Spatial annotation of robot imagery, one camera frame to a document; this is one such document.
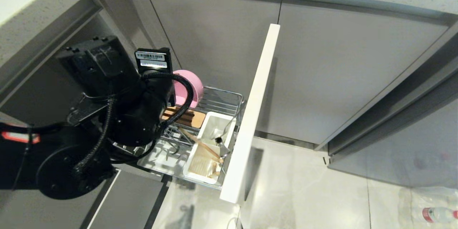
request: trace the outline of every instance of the white container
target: white container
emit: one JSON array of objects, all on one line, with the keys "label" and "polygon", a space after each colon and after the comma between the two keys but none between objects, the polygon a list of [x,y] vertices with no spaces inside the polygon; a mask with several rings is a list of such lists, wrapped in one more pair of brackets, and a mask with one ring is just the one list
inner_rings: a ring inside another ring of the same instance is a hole
[{"label": "white container", "polygon": [[[224,115],[221,113],[208,112],[203,120],[201,130],[199,131],[198,138],[208,145],[216,145],[214,138],[223,134],[224,128],[231,122],[232,116]],[[227,132],[222,136],[224,146],[229,148],[229,143],[234,132],[235,123],[237,119],[231,122],[228,126]]]},{"label": "white container", "polygon": [[[203,121],[201,130],[199,131],[198,138],[219,154],[219,147],[216,146],[214,138],[223,134],[224,128],[231,120],[232,116],[208,112]],[[226,134],[222,136],[223,144],[226,147],[229,147],[232,133],[235,128],[235,122],[236,119],[231,122]],[[213,164],[216,164],[216,172],[221,172],[221,165],[216,162],[216,157],[209,153],[204,147],[199,146],[199,144],[194,144],[188,161],[183,167],[183,175],[196,181],[215,184],[219,176],[211,176],[211,174],[213,174]]]}]

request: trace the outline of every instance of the cabinet door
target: cabinet door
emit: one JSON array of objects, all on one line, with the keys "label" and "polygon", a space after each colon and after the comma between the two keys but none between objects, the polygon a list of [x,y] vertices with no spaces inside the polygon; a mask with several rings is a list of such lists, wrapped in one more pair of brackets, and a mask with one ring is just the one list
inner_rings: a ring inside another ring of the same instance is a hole
[{"label": "cabinet door", "polygon": [[182,66],[247,97],[280,0],[151,0]]},{"label": "cabinet door", "polygon": [[448,28],[286,0],[279,24],[258,129],[316,144],[332,139],[378,94],[387,94],[384,89]]}]

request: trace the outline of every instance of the pink bowl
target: pink bowl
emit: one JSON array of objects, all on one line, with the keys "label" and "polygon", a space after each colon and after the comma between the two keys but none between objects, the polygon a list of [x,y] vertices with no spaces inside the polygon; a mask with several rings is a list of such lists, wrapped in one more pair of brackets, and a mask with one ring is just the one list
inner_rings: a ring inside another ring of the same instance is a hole
[{"label": "pink bowl", "polygon": [[[185,77],[193,86],[194,98],[191,102],[191,107],[195,108],[203,97],[203,85],[201,80],[197,75],[188,70],[178,70],[173,73]],[[186,96],[188,94],[186,88],[178,81],[174,81],[174,87],[176,104],[182,106],[185,103]]]}]

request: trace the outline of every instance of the wire rack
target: wire rack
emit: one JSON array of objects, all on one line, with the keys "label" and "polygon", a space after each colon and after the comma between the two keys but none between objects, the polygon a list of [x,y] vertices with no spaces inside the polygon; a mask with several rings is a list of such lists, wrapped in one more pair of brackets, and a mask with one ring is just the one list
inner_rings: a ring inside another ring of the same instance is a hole
[{"label": "wire rack", "polygon": [[[244,108],[243,103],[244,98],[242,94],[214,87],[204,87],[203,98],[200,100],[196,108],[190,108],[190,110],[195,110],[205,114],[208,112],[216,112],[236,117],[236,126],[231,138],[231,143],[229,144],[229,149],[232,151],[241,123],[240,117],[242,117],[242,111]],[[160,140],[157,141],[153,151],[148,156],[139,160],[137,162],[137,166],[155,172],[162,172],[167,175],[183,178],[211,188],[220,189],[225,177],[224,173],[221,173],[217,183],[214,185],[184,178],[183,166],[189,158],[189,154],[194,143],[183,135],[182,132],[179,131],[179,128],[183,128],[193,135],[197,135],[200,131],[199,128],[193,128],[179,123],[170,125],[164,131]],[[136,147],[135,149],[126,149],[124,147],[123,150],[139,155],[140,153],[143,153],[146,148]],[[230,155],[224,159],[224,171],[227,170],[229,162]]]}]

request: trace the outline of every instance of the white drawer front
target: white drawer front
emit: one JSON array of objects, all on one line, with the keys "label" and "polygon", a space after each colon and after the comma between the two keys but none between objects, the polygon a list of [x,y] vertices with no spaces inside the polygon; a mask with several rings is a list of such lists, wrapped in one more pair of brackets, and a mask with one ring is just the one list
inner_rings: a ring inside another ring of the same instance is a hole
[{"label": "white drawer front", "polygon": [[252,147],[252,140],[259,117],[260,107],[262,105],[262,99],[264,97],[265,86],[270,73],[270,65],[272,64],[279,31],[280,25],[270,24],[256,75],[253,80],[250,96],[245,108],[245,113],[243,115],[242,124],[239,128],[237,141],[235,142],[231,161],[227,169],[227,175],[221,188],[221,195],[219,198],[231,203],[237,203],[239,195],[242,189],[244,189],[245,169]]}]

